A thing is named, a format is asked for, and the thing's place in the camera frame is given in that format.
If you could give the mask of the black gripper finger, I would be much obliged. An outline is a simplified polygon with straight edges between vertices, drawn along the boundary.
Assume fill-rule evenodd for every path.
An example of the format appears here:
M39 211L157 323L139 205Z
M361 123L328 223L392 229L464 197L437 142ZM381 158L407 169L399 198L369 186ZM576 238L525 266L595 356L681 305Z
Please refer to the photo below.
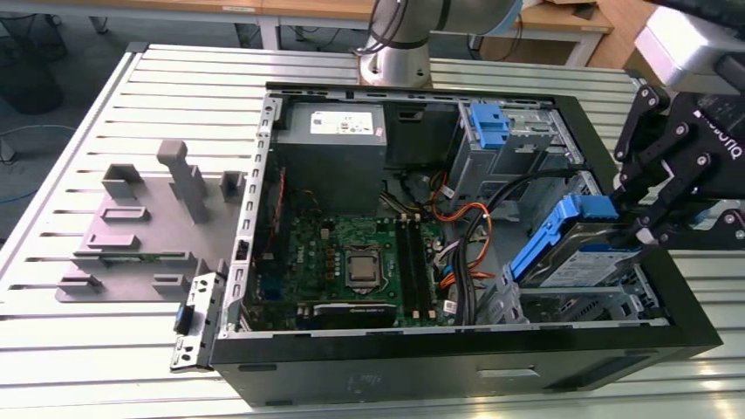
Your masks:
M667 250L741 250L744 208L732 199L705 198L697 188L675 182L659 191L655 201L621 203L621 224L611 234L619 248L657 246Z
M712 162L711 155L695 148L703 144L707 110L713 96L680 93L671 98L659 86L640 87L613 150L621 164L611 199L620 212L641 211L641 200L649 189L660 183L667 187L649 205L656 212L705 212L713 206L712 198L701 198L701 187L693 180L704 172L699 157Z

